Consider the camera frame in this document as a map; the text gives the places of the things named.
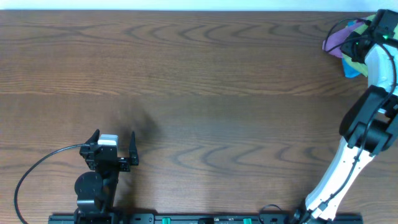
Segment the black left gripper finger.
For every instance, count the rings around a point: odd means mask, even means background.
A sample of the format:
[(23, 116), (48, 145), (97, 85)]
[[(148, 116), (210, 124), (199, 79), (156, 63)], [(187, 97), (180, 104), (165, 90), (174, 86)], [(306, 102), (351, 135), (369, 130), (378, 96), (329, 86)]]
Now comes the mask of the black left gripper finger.
[(100, 137), (100, 130), (97, 129), (93, 135), (85, 142), (85, 144), (96, 144)]
[(130, 158), (137, 158), (136, 135), (134, 131), (131, 133), (128, 153)]

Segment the green cloth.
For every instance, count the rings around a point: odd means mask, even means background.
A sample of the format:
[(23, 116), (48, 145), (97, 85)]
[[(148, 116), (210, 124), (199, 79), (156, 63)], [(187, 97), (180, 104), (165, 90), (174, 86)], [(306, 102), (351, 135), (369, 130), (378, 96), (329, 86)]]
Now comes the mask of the green cloth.
[(364, 63), (353, 62), (351, 57), (347, 56), (346, 54), (342, 54), (343, 58), (353, 66), (360, 74), (364, 75), (365, 77), (368, 76), (368, 68)]

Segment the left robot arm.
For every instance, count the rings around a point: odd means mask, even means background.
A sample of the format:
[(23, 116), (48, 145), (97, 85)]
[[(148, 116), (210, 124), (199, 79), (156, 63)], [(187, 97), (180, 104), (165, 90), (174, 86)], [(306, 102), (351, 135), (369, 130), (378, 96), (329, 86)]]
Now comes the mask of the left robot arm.
[(89, 172), (75, 182), (77, 210), (75, 223), (127, 223), (122, 211), (114, 208), (114, 198), (121, 172), (130, 172), (139, 164), (136, 135), (131, 133), (126, 157), (118, 156), (119, 137), (101, 134), (97, 129), (80, 148)]

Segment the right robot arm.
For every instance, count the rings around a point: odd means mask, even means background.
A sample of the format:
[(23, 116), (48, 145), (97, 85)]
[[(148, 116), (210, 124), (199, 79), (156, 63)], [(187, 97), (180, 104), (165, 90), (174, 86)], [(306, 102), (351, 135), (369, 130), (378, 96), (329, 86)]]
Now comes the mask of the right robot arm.
[(397, 139), (397, 39), (388, 27), (369, 28), (340, 44), (368, 68), (368, 89), (340, 124), (337, 153), (291, 223), (362, 223), (337, 209), (360, 172)]

